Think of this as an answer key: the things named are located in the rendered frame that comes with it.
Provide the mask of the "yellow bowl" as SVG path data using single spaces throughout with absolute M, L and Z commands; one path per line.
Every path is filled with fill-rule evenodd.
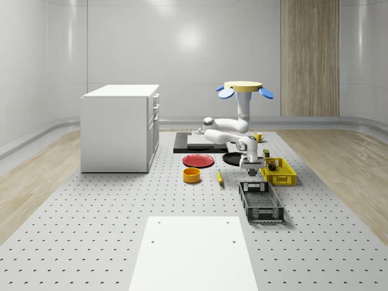
M 194 184 L 201 180 L 201 171 L 195 167 L 188 167 L 183 170 L 183 180 L 186 183 Z

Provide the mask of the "red plate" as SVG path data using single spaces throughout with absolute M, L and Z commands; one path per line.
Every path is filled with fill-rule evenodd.
M 192 154 L 183 157 L 182 162 L 187 167 L 206 168 L 214 164 L 214 159 L 209 155 Z

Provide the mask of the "white board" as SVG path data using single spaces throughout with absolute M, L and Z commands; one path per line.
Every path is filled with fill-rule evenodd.
M 129 291 L 258 291 L 239 218 L 149 217 Z

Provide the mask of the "white cabinet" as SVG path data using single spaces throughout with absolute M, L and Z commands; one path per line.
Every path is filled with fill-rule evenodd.
M 106 85 L 81 98 L 81 171 L 147 173 L 159 146 L 159 85 Z

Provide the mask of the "black plate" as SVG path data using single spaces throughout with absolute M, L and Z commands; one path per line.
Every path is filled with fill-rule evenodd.
M 227 164 L 239 167 L 241 155 L 242 155 L 241 152 L 229 152 L 229 153 L 225 153 L 222 156 L 222 159 Z

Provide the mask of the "drone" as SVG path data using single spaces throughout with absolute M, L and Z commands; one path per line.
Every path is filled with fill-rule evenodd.
M 253 81 L 228 81 L 224 85 L 216 89 L 218 96 L 221 99 L 227 99 L 233 96 L 234 93 L 249 93 L 249 92 L 259 92 L 263 97 L 268 99 L 273 99 L 275 95 L 265 89 L 260 82 Z

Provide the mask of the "yellow basket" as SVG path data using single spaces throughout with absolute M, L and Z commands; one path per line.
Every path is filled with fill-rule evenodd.
M 283 158 L 265 158 L 266 166 L 260 169 L 264 179 L 271 185 L 295 185 L 296 173 Z M 276 165 L 276 170 L 269 170 L 269 163 Z

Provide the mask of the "dark grey basket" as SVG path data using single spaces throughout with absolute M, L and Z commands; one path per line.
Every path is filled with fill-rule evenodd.
M 284 206 L 270 183 L 240 182 L 239 194 L 249 221 L 283 221 Z

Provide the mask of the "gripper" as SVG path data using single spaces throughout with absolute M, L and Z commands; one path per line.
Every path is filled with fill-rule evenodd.
M 239 166 L 242 169 L 246 169 L 247 173 L 250 176 L 255 176 L 259 170 L 263 167 L 263 158 L 262 157 L 256 157 L 252 155 L 241 155 L 241 159 L 239 161 Z

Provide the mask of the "black stove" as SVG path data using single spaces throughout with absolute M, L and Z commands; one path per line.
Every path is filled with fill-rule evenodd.
M 174 153 L 187 153 L 187 154 L 209 154 L 209 153 L 227 153 L 227 144 L 215 144 L 214 147 L 188 147 L 187 137 L 191 135 L 190 132 L 177 132 L 175 143 L 173 146 Z

